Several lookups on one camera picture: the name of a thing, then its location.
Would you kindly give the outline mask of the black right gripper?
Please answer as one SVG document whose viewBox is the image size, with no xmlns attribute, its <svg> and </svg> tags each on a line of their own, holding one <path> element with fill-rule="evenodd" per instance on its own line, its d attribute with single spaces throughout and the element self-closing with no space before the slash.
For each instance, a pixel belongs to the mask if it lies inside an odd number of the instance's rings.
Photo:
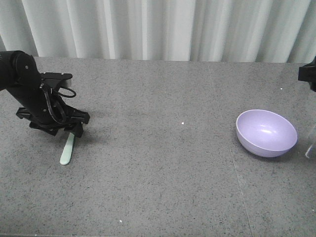
<svg viewBox="0 0 316 237">
<path fill-rule="evenodd" d="M 312 62 L 299 67 L 298 81 L 308 82 L 310 89 L 316 91 L 316 57 Z"/>
</svg>

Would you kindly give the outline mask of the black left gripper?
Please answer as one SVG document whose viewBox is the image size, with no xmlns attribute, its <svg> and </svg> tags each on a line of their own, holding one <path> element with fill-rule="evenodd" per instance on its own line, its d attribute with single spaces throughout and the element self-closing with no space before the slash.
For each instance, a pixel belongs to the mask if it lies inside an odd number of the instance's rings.
<svg viewBox="0 0 316 237">
<path fill-rule="evenodd" d="M 50 114 L 46 99 L 25 101 L 16 115 L 20 119 L 30 121 L 30 128 L 44 131 L 53 136 L 57 134 L 59 129 L 64 129 L 80 138 L 83 134 L 83 124 L 89 122 L 89 114 L 67 105 L 61 99 L 52 99 L 50 105 L 53 115 Z"/>
</svg>

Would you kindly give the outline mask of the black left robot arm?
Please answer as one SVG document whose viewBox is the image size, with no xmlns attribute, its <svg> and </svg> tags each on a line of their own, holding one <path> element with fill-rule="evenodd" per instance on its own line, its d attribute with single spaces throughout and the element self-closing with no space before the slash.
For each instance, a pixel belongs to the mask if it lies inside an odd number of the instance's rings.
<svg viewBox="0 0 316 237">
<path fill-rule="evenodd" d="M 59 129 L 80 138 L 90 116 L 63 101 L 72 74 L 40 73 L 34 57 L 20 50 L 0 53 L 0 88 L 20 104 L 16 115 L 30 121 L 30 128 L 55 136 Z"/>
</svg>

